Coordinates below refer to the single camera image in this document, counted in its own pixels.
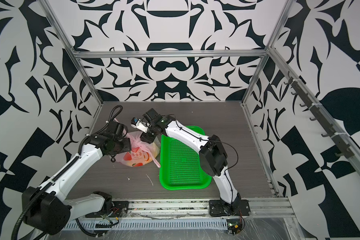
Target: translucent plastic bag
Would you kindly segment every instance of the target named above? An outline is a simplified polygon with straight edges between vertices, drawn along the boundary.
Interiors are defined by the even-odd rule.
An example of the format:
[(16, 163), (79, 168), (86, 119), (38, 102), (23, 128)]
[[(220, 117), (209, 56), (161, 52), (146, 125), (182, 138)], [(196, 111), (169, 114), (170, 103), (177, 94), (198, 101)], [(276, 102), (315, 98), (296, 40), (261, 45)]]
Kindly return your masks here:
[(132, 150), (117, 154), (115, 156), (116, 162), (121, 162), (130, 167), (139, 167), (154, 161), (156, 166), (160, 167), (160, 163), (156, 160), (157, 155), (160, 153), (160, 141), (156, 137), (151, 144), (143, 142), (140, 140), (141, 134), (140, 131), (127, 133), (126, 137), (131, 141)]

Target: perforated basket bottom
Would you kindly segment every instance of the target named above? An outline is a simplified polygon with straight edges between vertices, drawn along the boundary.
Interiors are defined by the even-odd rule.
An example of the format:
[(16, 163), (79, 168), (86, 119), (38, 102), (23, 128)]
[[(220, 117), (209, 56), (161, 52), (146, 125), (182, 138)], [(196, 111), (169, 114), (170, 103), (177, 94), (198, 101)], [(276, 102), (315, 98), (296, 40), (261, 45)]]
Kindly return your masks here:
[[(200, 127), (188, 128), (205, 134)], [(212, 177), (200, 167), (198, 153), (174, 138), (162, 136), (160, 164), (160, 182), (168, 190), (202, 189), (211, 183)]]

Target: green plastic basket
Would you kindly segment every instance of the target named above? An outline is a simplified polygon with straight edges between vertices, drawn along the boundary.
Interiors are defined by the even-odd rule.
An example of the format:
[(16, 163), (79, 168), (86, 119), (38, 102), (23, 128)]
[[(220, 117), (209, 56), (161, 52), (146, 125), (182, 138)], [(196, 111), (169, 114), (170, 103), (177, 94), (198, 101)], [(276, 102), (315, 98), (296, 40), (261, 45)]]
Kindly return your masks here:
[[(200, 127), (187, 127), (205, 134)], [(212, 181), (200, 167), (199, 154), (172, 137), (161, 136), (160, 164), (160, 183), (168, 190), (203, 189)]]

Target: black and white patterned wall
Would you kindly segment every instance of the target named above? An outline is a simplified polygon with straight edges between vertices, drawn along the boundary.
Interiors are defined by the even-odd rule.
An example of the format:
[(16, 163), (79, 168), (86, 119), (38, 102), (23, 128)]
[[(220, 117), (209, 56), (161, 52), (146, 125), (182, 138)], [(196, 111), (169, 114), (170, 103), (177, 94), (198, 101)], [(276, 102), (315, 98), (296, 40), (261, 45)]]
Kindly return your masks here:
[(104, 101), (241, 100), (260, 57), (83, 59)]
[(10, 239), (21, 193), (77, 152), (97, 107), (39, 4), (0, 0), (0, 239)]
[[(51, 0), (79, 51), (249, 50), (285, 0)], [(83, 61), (104, 101), (241, 100), (258, 57)]]
[[(298, 0), (276, 50), (360, 147), (360, 1)], [(360, 176), (286, 81), (268, 60), (247, 102), (280, 193), (309, 239), (360, 238)]]

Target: small white scrap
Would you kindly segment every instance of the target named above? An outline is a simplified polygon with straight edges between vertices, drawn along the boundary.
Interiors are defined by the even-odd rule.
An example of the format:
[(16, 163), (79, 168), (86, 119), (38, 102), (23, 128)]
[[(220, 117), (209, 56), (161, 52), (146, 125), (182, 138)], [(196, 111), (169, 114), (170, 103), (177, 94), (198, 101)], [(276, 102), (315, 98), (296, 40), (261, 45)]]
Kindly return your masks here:
[(151, 181), (152, 186), (153, 186), (153, 185), (154, 185), (154, 183), (152, 182), (151, 178), (150, 178), (148, 175), (146, 175), (146, 176), (149, 178), (149, 180)]

